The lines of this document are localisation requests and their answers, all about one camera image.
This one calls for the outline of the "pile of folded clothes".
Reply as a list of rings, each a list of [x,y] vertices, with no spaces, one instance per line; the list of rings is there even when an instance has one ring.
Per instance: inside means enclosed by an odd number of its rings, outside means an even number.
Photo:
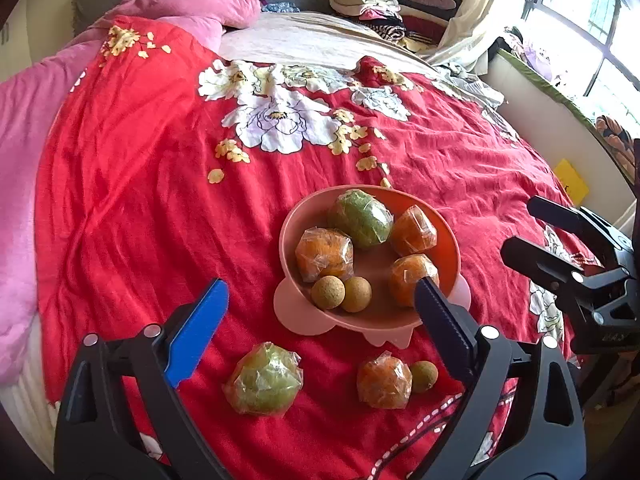
[[[462,0],[329,0],[342,18],[412,53],[435,49]]]

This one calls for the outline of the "pink footed fruit bowl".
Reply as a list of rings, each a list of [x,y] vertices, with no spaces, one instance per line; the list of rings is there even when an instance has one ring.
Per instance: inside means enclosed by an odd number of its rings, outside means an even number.
[[[298,272],[295,248],[303,232],[310,228],[326,228],[328,211],[334,200],[349,189],[347,185],[334,186],[314,192],[298,202],[288,213],[280,232],[279,256],[284,279],[273,295],[273,310],[280,323],[297,335],[317,336],[341,327],[363,334],[375,347],[386,342],[398,349],[409,347],[413,330],[421,325],[420,316],[413,308],[398,307],[390,292],[388,276],[390,266],[398,258],[389,244],[355,252],[355,274],[365,278],[372,286],[372,300],[360,313],[347,313],[341,308],[323,311],[311,301],[311,286],[303,282]],[[420,207],[438,232],[438,244],[427,255],[437,266],[439,286],[453,304],[471,307],[469,284],[461,275],[460,249],[454,231],[439,211],[416,196],[363,185],[369,193],[394,216],[399,216],[412,205]]]

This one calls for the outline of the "red floral bedspread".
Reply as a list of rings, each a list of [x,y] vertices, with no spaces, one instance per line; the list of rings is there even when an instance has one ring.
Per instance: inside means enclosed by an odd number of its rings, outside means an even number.
[[[127,30],[132,38],[113,54]],[[43,151],[38,310],[46,321],[60,314],[53,348],[77,340],[70,367],[85,334],[134,336],[222,278],[228,313],[180,396],[228,471],[239,479],[408,474],[435,437],[409,444],[406,435],[430,426],[461,385],[442,376],[402,410],[369,408],[356,374],[378,348],[341,328],[296,335],[273,312],[286,215],[343,184],[396,188],[436,208],[458,241],[474,318],[514,339],[549,334],[568,348],[570,324],[537,301],[500,248],[519,235],[570,260],[587,260],[588,250],[528,214],[529,197],[565,203],[566,194],[548,164],[478,104],[370,56],[352,70],[229,61],[178,39],[193,37],[118,19]],[[240,414],[224,385],[265,341],[299,355],[303,388],[284,414]]]

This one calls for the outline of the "wrapped orange bowl left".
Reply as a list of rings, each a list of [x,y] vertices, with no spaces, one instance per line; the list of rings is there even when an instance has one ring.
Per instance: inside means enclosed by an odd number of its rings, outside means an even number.
[[[295,258],[305,283],[327,275],[346,281],[354,275],[354,245],[337,230],[306,229],[295,248]]]

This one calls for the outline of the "pink pillow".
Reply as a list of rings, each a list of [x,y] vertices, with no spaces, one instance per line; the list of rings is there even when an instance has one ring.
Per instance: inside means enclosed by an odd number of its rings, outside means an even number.
[[[222,26],[247,28],[258,19],[260,12],[259,0],[122,0],[103,18],[205,18]]]

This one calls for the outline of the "window frame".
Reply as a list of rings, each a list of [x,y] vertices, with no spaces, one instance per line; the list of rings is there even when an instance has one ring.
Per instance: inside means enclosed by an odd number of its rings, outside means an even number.
[[[524,0],[538,72],[564,96],[639,97],[639,8],[623,0]]]

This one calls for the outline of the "wrapped orange bowl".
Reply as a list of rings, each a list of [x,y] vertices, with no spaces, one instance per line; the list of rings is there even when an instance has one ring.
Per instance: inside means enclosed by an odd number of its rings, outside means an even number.
[[[295,248],[295,258],[305,283],[327,275],[346,281],[354,275],[354,245],[337,230],[306,229]]]
[[[413,254],[397,259],[390,267],[390,293],[398,307],[414,307],[416,283],[422,278],[430,278],[439,285],[438,269],[424,254]]]

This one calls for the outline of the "wrapped orange bowl front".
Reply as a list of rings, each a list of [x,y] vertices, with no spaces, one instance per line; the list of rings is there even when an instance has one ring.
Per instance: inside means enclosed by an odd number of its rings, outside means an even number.
[[[397,259],[390,267],[390,293],[398,307],[414,307],[416,283],[422,278],[430,278],[439,285],[438,269],[424,254],[413,254]]]

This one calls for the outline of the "beige bed sheet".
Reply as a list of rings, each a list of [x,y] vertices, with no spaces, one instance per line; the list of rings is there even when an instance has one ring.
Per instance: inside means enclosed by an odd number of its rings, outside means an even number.
[[[394,72],[436,80],[439,76],[434,66],[373,30],[314,12],[262,13],[252,26],[226,32],[218,53],[229,61],[312,64],[336,70],[352,70],[360,58],[370,56]],[[469,99],[448,84],[442,88]]]

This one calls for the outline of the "wrapped green fruit in bowl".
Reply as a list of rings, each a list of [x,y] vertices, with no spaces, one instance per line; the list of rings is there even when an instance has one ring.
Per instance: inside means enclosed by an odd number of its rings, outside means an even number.
[[[369,193],[351,188],[334,200],[328,221],[332,229],[348,235],[356,247],[368,249],[386,242],[393,229],[394,216]]]

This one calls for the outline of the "cream curtain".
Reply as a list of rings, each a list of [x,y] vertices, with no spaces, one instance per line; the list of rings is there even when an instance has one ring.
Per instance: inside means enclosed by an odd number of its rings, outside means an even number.
[[[453,62],[472,70],[503,29],[520,20],[524,6],[525,0],[462,0],[426,62],[431,66]]]

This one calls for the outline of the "crumpled patterned cloth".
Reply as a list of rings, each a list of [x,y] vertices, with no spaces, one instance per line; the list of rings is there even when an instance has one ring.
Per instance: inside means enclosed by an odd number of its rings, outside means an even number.
[[[448,84],[449,87],[454,88],[460,94],[464,94],[469,99],[477,99],[477,101],[491,107],[493,110],[496,110],[506,100],[501,92],[486,84],[477,74],[468,72],[457,63],[449,62],[436,65],[435,70],[439,73],[436,80],[439,84]]]

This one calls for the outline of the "green fruit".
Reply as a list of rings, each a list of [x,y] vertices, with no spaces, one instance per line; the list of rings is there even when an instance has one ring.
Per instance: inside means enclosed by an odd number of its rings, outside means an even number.
[[[394,216],[369,193],[351,188],[334,200],[328,221],[332,229],[348,235],[356,247],[368,249],[386,242],[393,229]]]
[[[281,415],[304,385],[297,353],[271,341],[255,346],[236,364],[224,385],[232,408],[240,414]]]

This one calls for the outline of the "yellow paper on floor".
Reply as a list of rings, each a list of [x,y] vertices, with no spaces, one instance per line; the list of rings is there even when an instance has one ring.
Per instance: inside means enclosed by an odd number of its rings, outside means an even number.
[[[589,194],[589,188],[573,165],[562,158],[553,169],[555,177],[561,182],[565,193],[575,206],[580,206]]]

